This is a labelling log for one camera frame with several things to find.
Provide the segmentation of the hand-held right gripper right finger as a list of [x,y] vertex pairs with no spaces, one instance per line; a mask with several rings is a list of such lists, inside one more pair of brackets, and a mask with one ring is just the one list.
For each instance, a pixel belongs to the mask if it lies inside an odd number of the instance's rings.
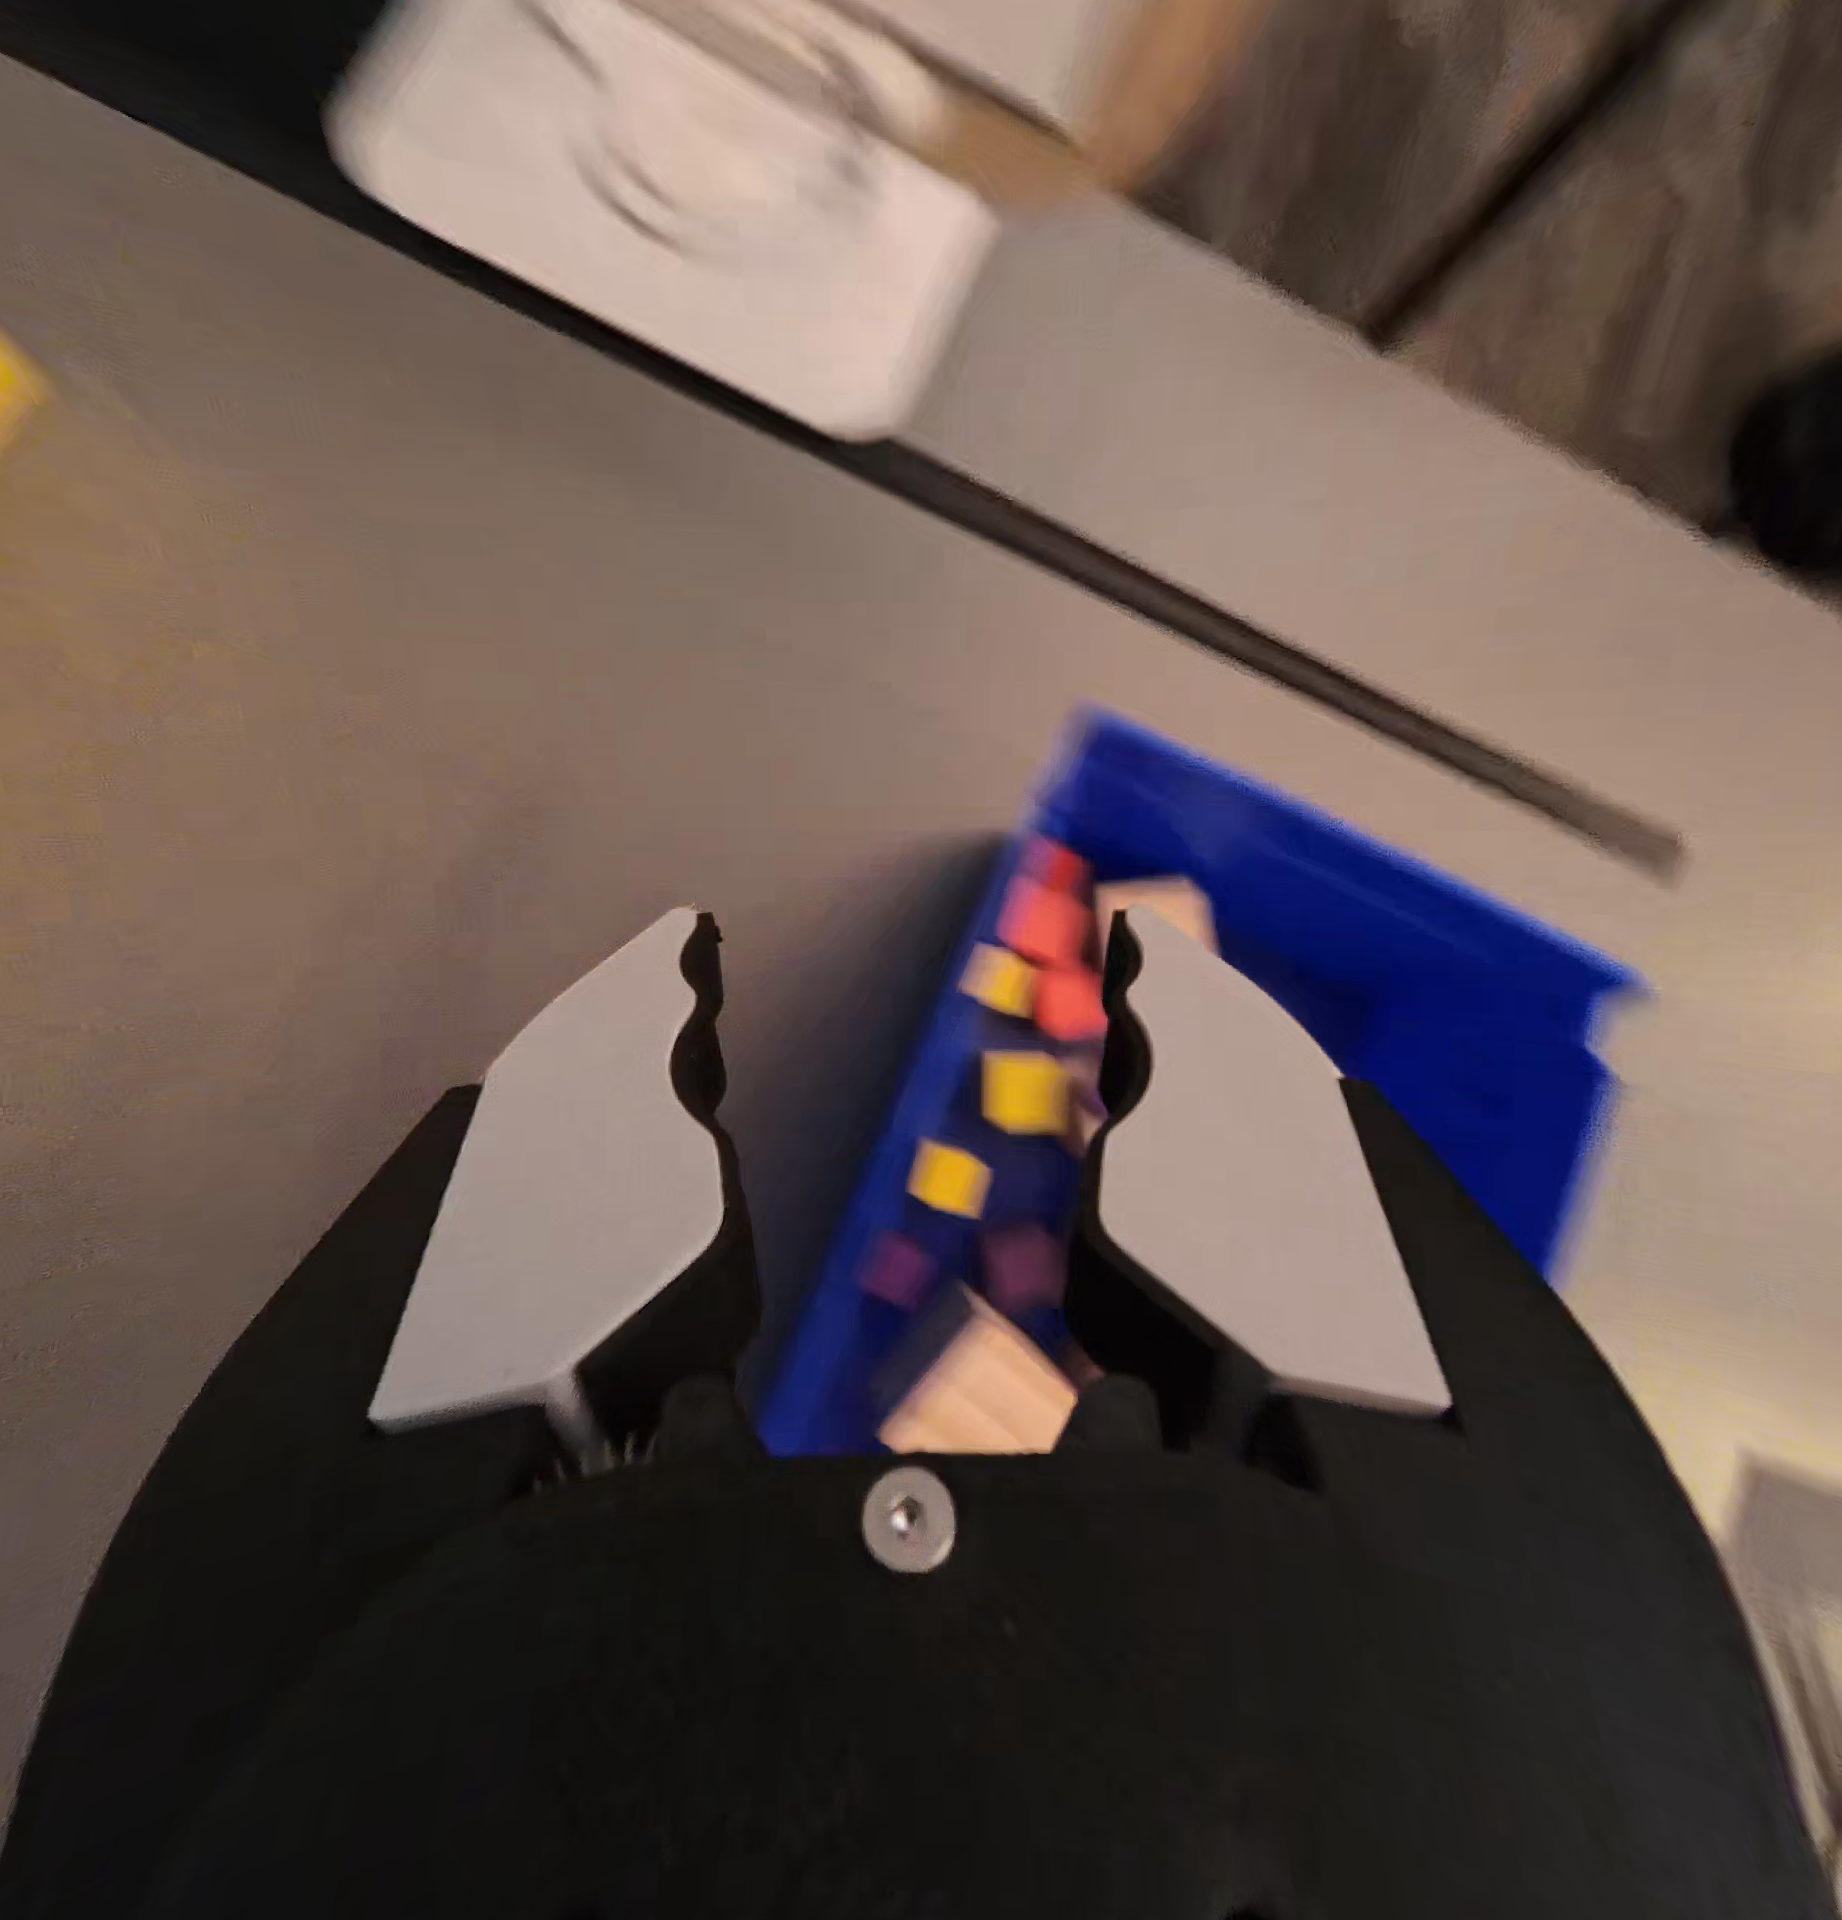
[[1238,1351],[1270,1388],[1442,1418],[1451,1387],[1347,1078],[1258,981],[1152,907],[1115,914],[1098,1130],[1073,1240],[1073,1325],[1115,1371]]

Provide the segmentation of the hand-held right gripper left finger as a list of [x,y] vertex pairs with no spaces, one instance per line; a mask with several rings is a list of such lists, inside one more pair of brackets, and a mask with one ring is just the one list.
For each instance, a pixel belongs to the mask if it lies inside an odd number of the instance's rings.
[[367,1418],[392,1432],[532,1409],[650,1432],[728,1378],[758,1325],[718,929],[669,908],[540,1008],[484,1072]]

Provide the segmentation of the pile of wooden cubes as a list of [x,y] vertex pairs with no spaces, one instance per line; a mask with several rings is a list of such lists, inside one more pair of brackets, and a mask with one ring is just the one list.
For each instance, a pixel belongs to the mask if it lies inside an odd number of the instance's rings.
[[960,966],[942,1094],[859,1264],[862,1294],[906,1315],[869,1388],[890,1452],[1046,1452],[1093,1373],[1064,1299],[1076,1176],[1107,1121],[1102,961],[1129,908],[1219,949],[1191,876],[1102,879],[1031,835]]

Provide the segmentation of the instruction sheet on stand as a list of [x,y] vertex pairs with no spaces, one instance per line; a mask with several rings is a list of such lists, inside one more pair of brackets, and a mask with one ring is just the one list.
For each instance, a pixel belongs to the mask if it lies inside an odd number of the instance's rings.
[[1266,4],[403,3],[325,105],[388,212],[836,441],[1006,218],[1126,194]]

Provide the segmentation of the blue plastic box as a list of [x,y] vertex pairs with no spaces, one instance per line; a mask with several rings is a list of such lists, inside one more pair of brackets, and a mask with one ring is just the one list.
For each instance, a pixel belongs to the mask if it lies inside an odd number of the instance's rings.
[[960,988],[1032,837],[1102,882],[1196,882],[1224,957],[1341,1069],[1380,1086],[1556,1284],[1613,1115],[1601,1016],[1640,977],[1270,781],[1082,709],[954,946],[926,961],[926,1016],[761,1393],[770,1452],[878,1452],[911,1318],[859,1278],[886,1234],[926,1253],[929,1284],[948,1284],[976,1278],[985,1228],[1069,1221],[1076,1155],[991,1136],[976,1105],[982,1050],[1035,1032]]

